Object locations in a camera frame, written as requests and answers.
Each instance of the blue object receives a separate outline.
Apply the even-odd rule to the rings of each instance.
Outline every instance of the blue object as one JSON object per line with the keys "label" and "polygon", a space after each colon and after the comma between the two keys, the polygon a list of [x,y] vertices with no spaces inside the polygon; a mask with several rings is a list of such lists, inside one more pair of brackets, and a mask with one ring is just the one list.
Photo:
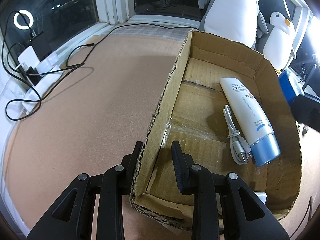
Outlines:
{"label": "blue object", "polygon": [[253,157],[258,167],[270,163],[280,155],[280,149],[275,135],[268,134],[250,145]]}
{"label": "blue object", "polygon": [[296,81],[294,74],[289,69],[284,70],[279,75],[279,83],[284,97],[289,104],[297,95],[304,95],[304,92]]}
{"label": "blue object", "polygon": [[265,124],[259,125],[258,128],[257,128],[257,132],[260,130],[260,128],[262,128],[262,127],[264,127],[264,126],[266,126],[266,125],[265,125]]}

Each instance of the white power strip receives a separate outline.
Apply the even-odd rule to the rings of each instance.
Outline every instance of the white power strip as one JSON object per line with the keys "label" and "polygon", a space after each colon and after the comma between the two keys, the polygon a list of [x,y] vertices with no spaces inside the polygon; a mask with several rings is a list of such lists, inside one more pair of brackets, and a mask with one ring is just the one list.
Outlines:
{"label": "white power strip", "polygon": [[36,70],[38,73],[49,72],[54,64],[58,61],[59,57],[57,53],[52,52],[48,57],[46,57],[43,61],[41,61],[38,65],[36,65]]}
{"label": "white power strip", "polygon": [[[51,71],[59,70],[58,66],[54,66]],[[33,86],[39,95],[42,97],[43,94],[62,76],[62,71],[47,74],[44,76],[36,86]],[[24,96],[26,100],[39,100],[36,93],[30,88]],[[29,102],[22,102],[23,106],[26,109],[26,114],[29,114],[32,109],[36,106],[37,103],[29,103]]]}

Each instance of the white penguin plush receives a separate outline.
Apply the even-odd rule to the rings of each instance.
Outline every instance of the white penguin plush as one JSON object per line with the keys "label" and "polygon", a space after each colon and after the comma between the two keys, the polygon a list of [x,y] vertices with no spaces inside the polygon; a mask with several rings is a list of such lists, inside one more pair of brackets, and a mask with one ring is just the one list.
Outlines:
{"label": "white penguin plush", "polygon": [[271,62],[275,69],[283,69],[290,54],[296,58],[292,48],[295,38],[293,23],[286,19],[283,14],[274,12],[271,14],[268,29],[269,34],[263,36],[258,43],[258,51]]}
{"label": "white penguin plush", "polygon": [[200,30],[238,41],[253,47],[257,35],[257,17],[268,33],[264,18],[259,10],[259,0],[199,0],[199,8],[209,3],[206,14],[200,23]]}

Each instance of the gray penguin plush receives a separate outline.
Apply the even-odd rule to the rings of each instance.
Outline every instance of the gray penguin plush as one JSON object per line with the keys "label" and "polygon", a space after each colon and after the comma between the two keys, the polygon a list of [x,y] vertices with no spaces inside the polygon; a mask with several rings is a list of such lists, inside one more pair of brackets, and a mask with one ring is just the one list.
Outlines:
{"label": "gray penguin plush", "polygon": [[200,9],[208,5],[200,22],[200,30],[241,42],[255,49],[256,38],[261,38],[263,33],[268,34],[258,1],[199,0]]}

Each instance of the cardboard box flap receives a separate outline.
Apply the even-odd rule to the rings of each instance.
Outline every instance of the cardboard box flap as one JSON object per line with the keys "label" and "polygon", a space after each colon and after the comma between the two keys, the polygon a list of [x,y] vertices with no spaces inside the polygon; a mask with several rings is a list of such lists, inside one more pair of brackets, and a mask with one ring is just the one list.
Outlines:
{"label": "cardboard box flap", "polygon": [[183,82],[172,111],[169,129],[226,142],[228,129],[221,109],[223,92]]}
{"label": "cardboard box flap", "polygon": [[256,100],[261,103],[257,85],[252,78],[203,60],[189,58],[183,80],[223,92],[220,86],[220,78],[231,76],[246,84]]}
{"label": "cardboard box flap", "polygon": [[143,194],[135,198],[134,208],[142,214],[155,219],[156,221],[172,225],[183,230],[191,230],[193,206],[176,204],[159,199],[150,194]]}
{"label": "cardboard box flap", "polygon": [[185,65],[190,54],[192,33],[189,32],[183,46],[177,56],[177,60],[172,68],[167,83],[165,84],[163,93],[153,114],[150,127],[146,136],[146,141],[140,152],[133,177],[130,198],[143,194],[149,183],[152,167],[155,164],[157,155],[164,136],[165,127],[170,119],[171,112],[177,97],[180,83],[183,77]]}
{"label": "cardboard box flap", "polygon": [[236,172],[253,190],[265,191],[267,167],[256,167],[252,162],[237,165],[230,153],[230,144],[196,135],[169,130],[167,140],[161,147],[147,192],[165,201],[193,205],[193,195],[181,195],[175,180],[171,159],[171,143],[178,140],[184,153],[190,154],[198,163],[213,173],[226,175]]}
{"label": "cardboard box flap", "polygon": [[190,57],[216,64],[253,78],[263,55],[239,42],[202,32],[193,32]]}
{"label": "cardboard box flap", "polygon": [[297,126],[290,106],[284,100],[275,71],[264,60],[255,81],[261,106],[275,132],[281,155],[268,164],[266,193],[271,210],[288,209],[296,199],[301,180],[301,148]]}

